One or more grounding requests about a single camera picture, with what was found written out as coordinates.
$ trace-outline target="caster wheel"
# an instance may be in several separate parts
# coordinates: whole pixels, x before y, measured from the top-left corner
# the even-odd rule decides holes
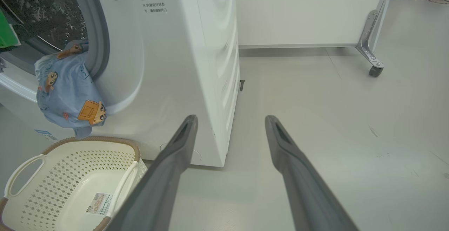
[[[378,77],[380,75],[380,73],[382,73],[383,68],[376,68],[376,67],[371,67],[371,70],[369,70],[369,75],[373,76],[373,77]]]

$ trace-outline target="washing machine door opening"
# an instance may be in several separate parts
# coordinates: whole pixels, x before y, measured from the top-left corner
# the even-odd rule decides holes
[[[109,36],[99,0],[0,0],[0,8],[25,41],[0,54],[18,68],[34,75],[34,63],[42,56],[87,37],[89,56],[85,65],[93,79],[106,68]]]

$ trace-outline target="paper label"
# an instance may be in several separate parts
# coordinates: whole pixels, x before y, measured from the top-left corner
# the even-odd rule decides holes
[[[43,135],[47,140],[49,140],[52,143],[56,143],[59,142],[59,139],[54,137],[54,135],[52,135],[50,132],[45,131],[45,130],[37,130],[35,129],[34,131],[38,132],[39,134]]]
[[[107,215],[112,194],[97,192],[86,212],[93,215]]]

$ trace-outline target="white plastic basket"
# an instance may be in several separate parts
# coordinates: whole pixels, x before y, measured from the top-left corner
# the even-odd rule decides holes
[[[19,173],[38,160],[42,165],[12,194]],[[139,148],[130,140],[59,141],[9,178],[0,200],[0,231],[101,231],[146,171]],[[86,212],[96,193],[113,194],[106,215]]]

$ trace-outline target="blue clothing with cartoon print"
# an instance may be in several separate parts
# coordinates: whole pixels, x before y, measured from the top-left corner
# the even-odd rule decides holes
[[[47,120],[74,129],[77,139],[90,135],[93,126],[103,126],[105,106],[85,66],[88,41],[72,41],[66,49],[78,44],[77,55],[58,59],[58,53],[42,57],[35,63],[39,82],[37,104]]]

